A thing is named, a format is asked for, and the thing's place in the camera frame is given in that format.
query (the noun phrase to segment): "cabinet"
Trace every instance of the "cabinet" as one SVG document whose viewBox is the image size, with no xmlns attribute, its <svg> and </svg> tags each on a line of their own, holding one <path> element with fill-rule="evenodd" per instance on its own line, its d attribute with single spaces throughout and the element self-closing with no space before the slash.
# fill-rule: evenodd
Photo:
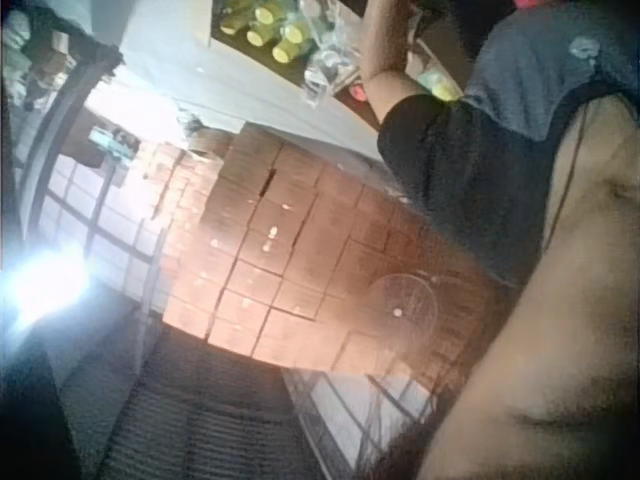
<svg viewBox="0 0 640 480">
<path fill-rule="evenodd" d="M 343 0 L 342 3 L 347 7 L 347 15 L 353 16 L 355 22 L 361 21 L 366 0 Z M 189 4 L 191 29 L 200 42 L 208 46 L 211 46 L 212 42 L 218 42 L 238 55 L 250 58 L 255 68 L 268 69 L 292 87 L 292 95 L 298 98 L 302 96 L 300 85 L 304 80 L 304 69 L 309 54 L 289 64 L 280 64 L 272 57 L 269 46 L 255 47 L 241 33 L 233 36 L 222 33 L 219 28 L 220 16 L 216 14 L 219 10 L 216 0 L 189 0 Z M 469 77 L 471 62 L 464 53 L 462 41 L 449 16 L 444 16 L 429 25 L 417 39 L 414 48 L 419 49 L 423 57 L 436 63 L 457 92 L 462 93 Z M 354 115 L 356 121 L 364 122 L 373 130 L 379 128 L 369 104 L 354 99 L 346 88 L 337 92 L 334 98 L 342 108 Z"/>
</svg>

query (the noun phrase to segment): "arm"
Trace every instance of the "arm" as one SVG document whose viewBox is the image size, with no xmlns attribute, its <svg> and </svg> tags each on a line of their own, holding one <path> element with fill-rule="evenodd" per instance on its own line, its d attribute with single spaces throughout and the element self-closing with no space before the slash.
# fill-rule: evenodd
<svg viewBox="0 0 640 480">
<path fill-rule="evenodd" d="M 379 121 L 406 97 L 427 93 L 404 73 L 407 66 L 409 0 L 370 0 L 364 16 L 360 73 Z"/>
</svg>

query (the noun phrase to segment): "white wall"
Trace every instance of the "white wall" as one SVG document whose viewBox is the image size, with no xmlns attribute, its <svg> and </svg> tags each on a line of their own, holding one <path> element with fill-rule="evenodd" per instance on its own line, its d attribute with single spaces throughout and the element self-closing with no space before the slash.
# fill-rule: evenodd
<svg viewBox="0 0 640 480">
<path fill-rule="evenodd" d="M 139 0 L 120 46 L 127 67 L 163 94 L 203 112 L 228 115 L 379 159 L 376 133 L 330 99 L 312 109 L 300 89 L 228 47 L 207 48 L 190 31 L 184 2 Z"/>
</svg>

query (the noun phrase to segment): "gray t-shirt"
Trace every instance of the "gray t-shirt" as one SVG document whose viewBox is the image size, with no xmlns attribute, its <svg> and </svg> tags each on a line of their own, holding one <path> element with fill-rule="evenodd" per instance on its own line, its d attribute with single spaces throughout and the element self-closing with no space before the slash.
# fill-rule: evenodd
<svg viewBox="0 0 640 480">
<path fill-rule="evenodd" d="M 383 121 L 378 148 L 413 205 L 501 281 L 540 255 L 556 151 L 580 105 L 638 105 L 636 26 L 598 6 L 518 11 L 496 26 L 464 97 L 416 95 Z"/>
</svg>

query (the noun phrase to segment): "bottle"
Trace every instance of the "bottle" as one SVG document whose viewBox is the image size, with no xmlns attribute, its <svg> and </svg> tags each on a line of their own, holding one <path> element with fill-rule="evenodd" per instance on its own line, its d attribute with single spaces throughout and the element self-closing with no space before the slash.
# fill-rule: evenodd
<svg viewBox="0 0 640 480">
<path fill-rule="evenodd" d="M 222 7 L 222 13 L 224 15 L 231 15 L 233 13 L 243 12 L 249 10 L 254 5 L 254 0 L 227 0 Z"/>
<path fill-rule="evenodd" d="M 284 38 L 291 43 L 303 43 L 313 35 L 309 22 L 302 16 L 298 16 L 293 21 L 287 22 L 284 26 L 283 34 Z"/>
<path fill-rule="evenodd" d="M 247 40 L 251 45 L 255 45 L 256 47 L 262 47 L 267 44 L 276 37 L 276 33 L 278 32 L 277 24 L 265 25 L 260 22 L 251 22 L 249 27 Z"/>
<path fill-rule="evenodd" d="M 278 45 L 273 47 L 273 58 L 280 63 L 290 63 L 294 58 L 304 55 L 309 51 L 313 42 L 306 40 L 302 43 L 291 43 L 283 38 Z"/>
<path fill-rule="evenodd" d="M 220 30 L 227 35 L 235 35 L 239 30 L 249 25 L 252 18 L 253 12 L 251 10 L 227 15 L 220 21 Z"/>
<path fill-rule="evenodd" d="M 286 0 L 267 0 L 256 8 L 256 20 L 272 25 L 287 18 L 287 14 L 294 9 L 295 5 Z"/>
</svg>

